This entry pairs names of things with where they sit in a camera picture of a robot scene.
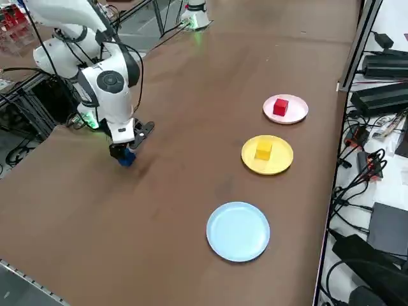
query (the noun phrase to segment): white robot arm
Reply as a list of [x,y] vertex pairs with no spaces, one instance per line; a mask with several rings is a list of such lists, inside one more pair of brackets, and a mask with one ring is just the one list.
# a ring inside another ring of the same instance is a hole
[[[83,47],[85,53],[95,56],[104,44],[111,54],[104,61],[79,69],[78,59],[66,41],[52,38],[45,42],[57,73],[78,82],[75,87],[84,97],[80,107],[95,110],[96,117],[108,128],[105,132],[113,141],[111,155],[124,165],[131,164],[134,159],[131,151],[146,138],[154,124],[142,125],[133,118],[129,87],[136,85],[140,70],[128,48],[91,0],[25,0],[25,3],[37,21],[57,27],[65,40]],[[54,73],[42,47],[34,51],[34,58],[39,67]]]

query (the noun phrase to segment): plate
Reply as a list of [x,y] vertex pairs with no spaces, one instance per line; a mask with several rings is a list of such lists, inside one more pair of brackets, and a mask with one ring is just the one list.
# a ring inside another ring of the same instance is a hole
[[229,261],[257,258],[266,249],[270,228],[265,215],[245,202],[218,207],[207,222],[207,239],[215,253]]
[[[273,114],[273,107],[277,99],[289,101],[285,116]],[[263,103],[263,112],[270,120],[276,123],[294,124],[302,121],[307,116],[309,107],[306,102],[299,97],[292,96],[291,94],[278,94],[277,96],[270,97]]]
[[[270,159],[255,159],[256,147],[260,140],[272,141]],[[258,174],[272,175],[285,171],[293,162],[293,150],[282,138],[272,135],[259,135],[248,140],[241,151],[241,158],[249,169]]]

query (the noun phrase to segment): red block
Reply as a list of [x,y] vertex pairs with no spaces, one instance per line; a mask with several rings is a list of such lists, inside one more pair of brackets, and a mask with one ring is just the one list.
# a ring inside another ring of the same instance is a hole
[[278,116],[285,116],[288,110],[289,101],[283,99],[277,99],[273,106],[273,114]]

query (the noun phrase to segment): yellow plate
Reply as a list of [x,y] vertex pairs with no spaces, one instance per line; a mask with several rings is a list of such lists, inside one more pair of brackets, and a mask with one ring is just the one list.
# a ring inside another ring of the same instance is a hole
[[[255,159],[256,147],[260,140],[272,141],[272,151],[270,159],[264,161]],[[248,140],[242,147],[242,161],[249,169],[259,174],[271,175],[278,174],[289,168],[293,161],[293,150],[290,144],[282,138],[272,135],[259,135]]]

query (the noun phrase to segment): blue block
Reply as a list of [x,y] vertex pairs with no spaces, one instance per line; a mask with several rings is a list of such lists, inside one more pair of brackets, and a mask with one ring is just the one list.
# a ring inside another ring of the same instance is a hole
[[125,158],[118,159],[119,164],[123,167],[130,167],[136,159],[136,154],[129,151],[129,149],[125,150]]

